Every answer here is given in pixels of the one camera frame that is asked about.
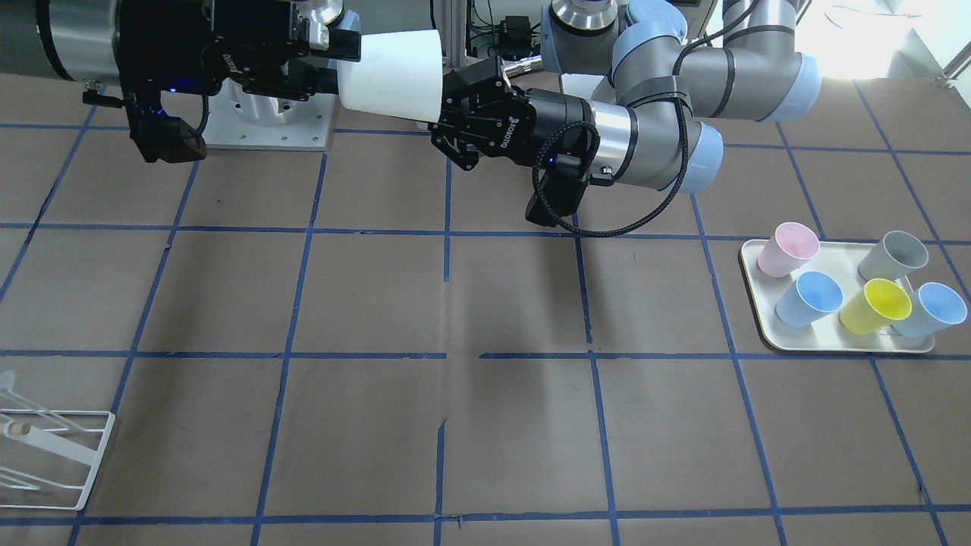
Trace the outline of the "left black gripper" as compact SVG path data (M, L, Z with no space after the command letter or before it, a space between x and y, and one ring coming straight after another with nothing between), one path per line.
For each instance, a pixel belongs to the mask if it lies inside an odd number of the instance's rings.
M515 86L496 59L461 67L443 76L441 114L428 124L432 145L459 168L469 171L482 156L509 158L534 166L543 158L575 155L589 166L599 146L592 107L582 98Z

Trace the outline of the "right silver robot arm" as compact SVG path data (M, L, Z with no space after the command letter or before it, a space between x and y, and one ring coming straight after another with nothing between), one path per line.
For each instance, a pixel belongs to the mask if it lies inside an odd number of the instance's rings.
M362 37L318 20L312 1L4 1L2 72L152 93L336 94L332 60Z

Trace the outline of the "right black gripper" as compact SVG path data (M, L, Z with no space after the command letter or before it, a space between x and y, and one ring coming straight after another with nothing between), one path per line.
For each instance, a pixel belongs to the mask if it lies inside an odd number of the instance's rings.
M311 22L302 1L121 1L117 60L123 93L214 96L226 80L284 99L340 93L335 68L360 62L362 35Z

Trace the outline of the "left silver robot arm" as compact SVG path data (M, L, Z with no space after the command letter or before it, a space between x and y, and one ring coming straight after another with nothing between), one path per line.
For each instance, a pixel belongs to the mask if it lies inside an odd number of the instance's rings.
M821 90L795 49L797 1L725 1L721 46L687 49L689 24L667 1L551 1L545 71L601 77L590 98L514 86L497 60L444 77L432 142L469 170L483 156L583 182L665 190L687 149L683 193L706 189L724 158L707 118L794 121Z

